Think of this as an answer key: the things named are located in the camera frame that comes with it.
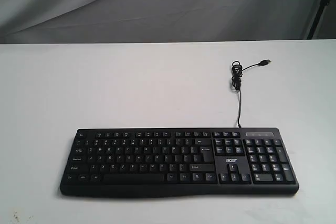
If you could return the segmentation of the black Acer keyboard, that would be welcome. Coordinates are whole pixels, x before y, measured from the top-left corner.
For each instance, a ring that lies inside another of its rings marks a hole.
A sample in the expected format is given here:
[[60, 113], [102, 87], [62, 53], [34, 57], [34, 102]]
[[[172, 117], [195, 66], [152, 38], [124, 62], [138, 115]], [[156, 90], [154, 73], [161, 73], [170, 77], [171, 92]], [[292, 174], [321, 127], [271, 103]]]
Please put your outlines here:
[[153, 198], [294, 195], [299, 183], [277, 128], [79, 129], [60, 191]]

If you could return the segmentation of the grey backdrop cloth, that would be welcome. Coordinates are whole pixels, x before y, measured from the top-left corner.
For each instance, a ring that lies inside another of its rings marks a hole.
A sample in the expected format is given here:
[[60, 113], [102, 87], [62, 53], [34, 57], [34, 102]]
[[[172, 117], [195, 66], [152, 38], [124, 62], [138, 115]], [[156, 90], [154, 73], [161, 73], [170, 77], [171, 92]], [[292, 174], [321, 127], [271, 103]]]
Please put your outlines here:
[[2, 44], [292, 40], [321, 0], [1, 0]]

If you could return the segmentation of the black stand pole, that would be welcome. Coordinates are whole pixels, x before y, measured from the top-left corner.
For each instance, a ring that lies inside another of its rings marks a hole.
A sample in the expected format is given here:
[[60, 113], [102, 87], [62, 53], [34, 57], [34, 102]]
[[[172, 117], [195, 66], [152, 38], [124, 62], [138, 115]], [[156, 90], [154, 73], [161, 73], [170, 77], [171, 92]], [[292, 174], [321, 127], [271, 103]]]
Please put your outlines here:
[[306, 37], [307, 40], [314, 39], [314, 36], [315, 36], [316, 31], [317, 31], [318, 25], [321, 21], [323, 12], [324, 12], [325, 8], [330, 4], [330, 2], [331, 2], [331, 0], [320, 0], [319, 7], [316, 11], [314, 20], [313, 20], [313, 22], [310, 26], [309, 32], [308, 32], [307, 37]]

